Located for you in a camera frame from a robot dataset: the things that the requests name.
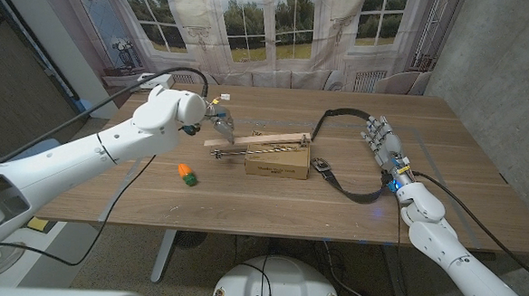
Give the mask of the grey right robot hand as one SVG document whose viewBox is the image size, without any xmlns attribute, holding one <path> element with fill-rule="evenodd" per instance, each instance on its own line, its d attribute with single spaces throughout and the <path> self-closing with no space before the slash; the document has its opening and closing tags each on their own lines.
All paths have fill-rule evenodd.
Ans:
<svg viewBox="0 0 529 296">
<path fill-rule="evenodd" d="M 375 161 L 383 172 L 392 176 L 396 188 L 414 182 L 399 136 L 392 130 L 385 116 L 376 119 L 368 117 L 366 131 L 361 136 L 375 155 Z"/>
</svg>

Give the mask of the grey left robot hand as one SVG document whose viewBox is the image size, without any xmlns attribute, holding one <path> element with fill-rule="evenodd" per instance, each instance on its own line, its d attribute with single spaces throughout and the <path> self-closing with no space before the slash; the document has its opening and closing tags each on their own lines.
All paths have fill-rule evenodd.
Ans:
<svg viewBox="0 0 529 296">
<path fill-rule="evenodd" d="M 209 103 L 207 105 L 206 119 L 212 122 L 214 129 L 221 133 L 231 145 L 235 143 L 234 120 L 229 109 L 220 104 Z"/>
</svg>

